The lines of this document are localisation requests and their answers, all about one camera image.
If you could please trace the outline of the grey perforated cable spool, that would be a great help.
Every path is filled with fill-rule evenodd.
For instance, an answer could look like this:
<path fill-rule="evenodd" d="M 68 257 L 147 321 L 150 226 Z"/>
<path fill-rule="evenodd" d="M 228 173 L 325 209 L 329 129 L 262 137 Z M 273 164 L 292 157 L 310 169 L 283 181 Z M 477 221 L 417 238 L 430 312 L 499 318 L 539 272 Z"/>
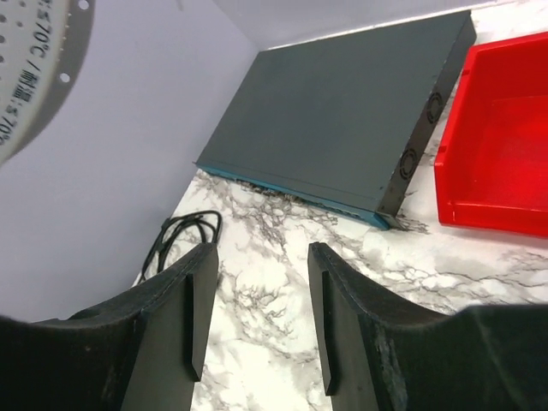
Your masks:
<path fill-rule="evenodd" d="M 1 2 L 1 163 L 28 146 L 63 106 L 89 46 L 93 0 Z"/>

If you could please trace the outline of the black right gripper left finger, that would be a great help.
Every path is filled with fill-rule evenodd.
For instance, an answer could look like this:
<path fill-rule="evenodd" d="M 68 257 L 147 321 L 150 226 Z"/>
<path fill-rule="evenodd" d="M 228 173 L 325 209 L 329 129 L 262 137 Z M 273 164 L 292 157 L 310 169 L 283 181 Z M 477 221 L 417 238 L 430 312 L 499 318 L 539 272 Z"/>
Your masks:
<path fill-rule="evenodd" d="M 68 319 L 2 318 L 2 409 L 190 409 L 217 275 L 217 247 L 201 243 L 156 276 Z"/>

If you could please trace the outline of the dark grey network switch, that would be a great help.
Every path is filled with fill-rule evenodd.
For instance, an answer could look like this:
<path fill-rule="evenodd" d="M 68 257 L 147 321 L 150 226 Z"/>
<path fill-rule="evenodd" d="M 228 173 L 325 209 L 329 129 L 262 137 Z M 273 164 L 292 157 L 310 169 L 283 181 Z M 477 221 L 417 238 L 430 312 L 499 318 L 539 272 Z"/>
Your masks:
<path fill-rule="evenodd" d="M 475 40 L 464 10 L 262 51 L 197 165 L 396 229 Z"/>

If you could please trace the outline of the left red plastic bin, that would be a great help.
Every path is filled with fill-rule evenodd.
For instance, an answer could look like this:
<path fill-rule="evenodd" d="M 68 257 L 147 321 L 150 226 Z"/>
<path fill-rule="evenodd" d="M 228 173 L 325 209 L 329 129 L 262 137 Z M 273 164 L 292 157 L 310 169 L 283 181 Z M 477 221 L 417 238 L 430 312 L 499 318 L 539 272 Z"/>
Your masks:
<path fill-rule="evenodd" d="M 434 164 L 443 225 L 547 236 L 547 34 L 468 52 Z"/>

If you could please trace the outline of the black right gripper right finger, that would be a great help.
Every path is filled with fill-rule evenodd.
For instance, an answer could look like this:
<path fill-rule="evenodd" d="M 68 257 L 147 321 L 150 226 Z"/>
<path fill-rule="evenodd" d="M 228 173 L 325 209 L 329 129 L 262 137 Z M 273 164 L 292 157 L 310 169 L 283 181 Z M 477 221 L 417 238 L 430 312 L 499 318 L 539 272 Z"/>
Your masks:
<path fill-rule="evenodd" d="M 406 300 L 315 242 L 309 288 L 325 394 L 335 410 L 544 410 L 547 307 Z"/>

